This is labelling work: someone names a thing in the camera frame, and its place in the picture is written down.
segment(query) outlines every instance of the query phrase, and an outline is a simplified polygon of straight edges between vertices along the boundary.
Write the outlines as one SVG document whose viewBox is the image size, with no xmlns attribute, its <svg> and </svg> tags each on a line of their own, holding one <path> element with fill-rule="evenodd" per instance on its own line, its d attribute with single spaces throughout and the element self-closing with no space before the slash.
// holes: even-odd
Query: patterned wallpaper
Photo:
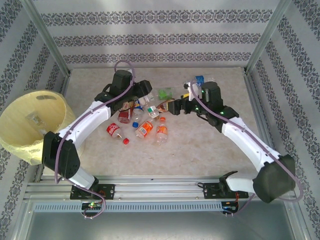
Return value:
<svg viewBox="0 0 320 240">
<path fill-rule="evenodd" d="M 64 76 L 18 0 L 0 0 L 0 114 L 25 91 L 59 92 Z M 0 240 L 11 235 L 36 168 L 0 146 Z"/>
<path fill-rule="evenodd" d="M 319 13 L 315 0 L 291 2 L 251 73 L 273 144 L 296 161 L 311 239 L 320 239 Z"/>
<path fill-rule="evenodd" d="M 279 0 L 34 0 L 69 68 L 244 67 Z"/>
</svg>

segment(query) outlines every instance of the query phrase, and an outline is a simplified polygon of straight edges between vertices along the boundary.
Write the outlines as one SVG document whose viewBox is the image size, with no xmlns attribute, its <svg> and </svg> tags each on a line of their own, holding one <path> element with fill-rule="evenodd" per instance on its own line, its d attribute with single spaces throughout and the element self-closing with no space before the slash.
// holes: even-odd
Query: metal corner post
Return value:
<svg viewBox="0 0 320 240">
<path fill-rule="evenodd" d="M 38 12 L 33 0 L 20 0 L 23 8 L 26 10 L 28 16 L 32 20 L 36 29 L 40 33 L 44 43 L 47 45 L 50 53 L 52 54 L 54 60 L 58 64 L 60 70 L 62 71 L 64 77 L 68 77 L 70 70 L 68 69 L 67 63 L 60 53 L 58 46 L 56 45 L 53 37 L 51 36 L 45 22 L 43 21 L 40 13 Z"/>
<path fill-rule="evenodd" d="M 269 39 L 271 38 L 272 34 L 274 33 L 278 23 L 280 22 L 281 18 L 283 17 L 285 11 L 287 10 L 291 0 L 280 0 L 279 4 L 276 6 L 270 21 L 268 22 L 263 34 L 257 43 L 247 65 L 245 66 L 246 73 L 250 74 L 252 69 L 255 67 L 260 55 L 264 51 Z"/>
</svg>

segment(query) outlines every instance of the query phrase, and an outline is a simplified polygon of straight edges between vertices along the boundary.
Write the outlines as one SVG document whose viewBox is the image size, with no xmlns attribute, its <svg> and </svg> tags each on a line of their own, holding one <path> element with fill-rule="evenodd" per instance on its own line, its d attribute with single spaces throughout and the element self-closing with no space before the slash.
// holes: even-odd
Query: trash bin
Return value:
<svg viewBox="0 0 320 240">
<path fill-rule="evenodd" d="M 44 135 L 57 133 L 75 119 L 61 94 L 30 92 L 12 102 L 0 116 L 0 144 L 31 165 L 41 164 Z"/>
</svg>

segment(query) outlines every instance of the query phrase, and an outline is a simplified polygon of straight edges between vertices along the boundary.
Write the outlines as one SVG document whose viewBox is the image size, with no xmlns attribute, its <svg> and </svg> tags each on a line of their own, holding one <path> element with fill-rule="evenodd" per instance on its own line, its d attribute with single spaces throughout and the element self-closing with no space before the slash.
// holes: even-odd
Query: yellow garbage bag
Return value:
<svg viewBox="0 0 320 240">
<path fill-rule="evenodd" d="M 0 116 L 0 144 L 31 165 L 41 164 L 44 135 L 59 132 L 75 119 L 61 94 L 30 92 L 12 102 Z"/>
</svg>

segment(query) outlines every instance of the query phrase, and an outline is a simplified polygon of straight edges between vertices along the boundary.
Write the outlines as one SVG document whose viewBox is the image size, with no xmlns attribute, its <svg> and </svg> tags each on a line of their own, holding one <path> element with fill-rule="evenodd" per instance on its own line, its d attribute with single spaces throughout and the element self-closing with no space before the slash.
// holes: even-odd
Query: cable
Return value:
<svg viewBox="0 0 320 240">
<path fill-rule="evenodd" d="M 71 134 L 71 132 L 73 131 L 73 129 L 75 129 L 75 127 L 76 127 L 83 119 L 85 119 L 87 116 L 89 116 L 89 115 L 92 114 L 93 112 L 97 111 L 98 109 L 100 109 L 100 108 L 102 108 L 102 107 L 104 107 L 104 106 L 106 106 L 106 105 L 108 105 L 108 104 L 110 104 L 110 103 L 112 103 L 112 102 L 120 99 L 120 98 L 121 98 L 122 96 L 124 96 L 124 95 L 130 90 L 130 88 L 134 85 L 135 78 L 136 78 L 136 72 L 135 72 L 135 69 L 134 69 L 133 65 L 132 65 L 129 61 L 127 61 L 127 60 L 119 60 L 119 61 L 117 61 L 116 64 L 114 65 L 114 72 L 117 71 L 117 66 L 118 66 L 119 63 L 126 63 L 126 64 L 128 64 L 128 65 L 130 66 L 130 68 L 131 68 L 131 70 L 132 70 L 132 79 L 131 79 L 130 85 L 129 85 L 128 88 L 127 88 L 123 93 L 121 93 L 120 95 L 112 98 L 111 100 L 109 100 L 109 101 L 107 101 L 107 102 L 104 102 L 104 103 L 100 104 L 99 106 L 95 107 L 95 108 L 92 109 L 91 111 L 88 111 L 86 114 L 84 114 L 82 117 L 80 117 L 80 118 L 70 127 L 70 129 L 65 133 L 65 135 L 64 135 L 63 138 L 61 139 L 61 141 L 60 141 L 60 143 L 59 143 L 59 146 L 58 146 L 58 149 L 57 149 L 57 151 L 56 151 L 55 165 L 54 165 L 54 181 L 55 181 L 56 184 L 58 184 L 58 183 L 63 179 L 63 177 L 60 177 L 60 178 L 58 179 L 58 166 L 59 166 L 59 159 L 60 159 L 61 149 L 62 149 L 62 146 L 63 146 L 66 138 L 68 137 L 68 135 Z M 94 191 L 91 191 L 91 190 L 86 189 L 86 188 L 84 188 L 84 187 L 82 187 L 82 186 L 79 186 L 79 185 L 75 184 L 74 182 L 72 182 L 72 181 L 70 181 L 70 180 L 68 180 L 68 181 L 69 181 L 70 183 L 72 183 L 74 186 L 76 186 L 77 188 L 79 188 L 79 189 L 81 189 L 81 190 L 83 190 L 83 191 L 86 191 L 86 192 L 88 192 L 88 193 L 90 193 L 90 194 L 94 194 L 94 195 L 96 195 L 96 196 L 98 196 L 99 198 L 102 199 L 103 206 L 101 207 L 101 210 L 100 210 L 96 215 L 91 216 L 91 217 L 87 217 L 87 215 L 86 215 L 86 213 L 85 213 L 85 211 L 84 211 L 83 215 L 84 215 L 85 218 L 93 219 L 93 218 L 99 216 L 99 215 L 106 209 L 106 200 L 105 200 L 105 198 L 104 198 L 103 196 L 101 196 L 100 194 L 98 194 L 98 193 L 96 193 L 96 192 L 94 192 Z"/>
<path fill-rule="evenodd" d="M 275 156 L 273 156 L 271 154 L 271 152 L 269 152 L 252 134 L 251 132 L 247 131 L 244 127 L 240 126 L 239 124 L 236 124 L 235 122 L 233 121 L 230 121 L 229 119 L 223 117 L 223 116 L 220 116 L 219 114 L 215 113 L 214 111 L 211 111 L 199 98 L 198 98 L 198 95 L 195 93 L 194 91 L 194 88 L 192 87 L 192 85 L 195 84 L 195 81 L 192 81 L 190 83 L 190 89 L 191 89 L 191 92 L 194 96 L 194 98 L 196 99 L 196 101 L 210 114 L 212 114 L 213 116 L 215 116 L 216 118 L 219 118 L 227 123 L 230 123 L 232 124 L 233 126 L 239 128 L 242 132 L 246 133 L 260 148 L 262 148 L 262 150 L 270 156 L 270 158 L 272 158 L 272 160 L 274 160 L 278 165 L 280 165 L 280 167 L 295 181 L 295 183 L 297 184 L 298 188 L 299 188 L 299 196 L 295 199 L 285 199 L 285 198 L 281 198 L 279 197 L 280 200 L 283 200 L 283 201 L 287 201 L 287 202 L 292 202 L 292 203 L 295 203 L 295 202 L 298 202 L 300 201 L 303 196 L 304 196 L 304 190 L 302 188 L 302 185 L 300 183 L 300 181 L 297 179 L 297 177 L 295 175 L 292 174 L 292 172 L 286 168 L 286 166 L 284 166 Z"/>
</svg>

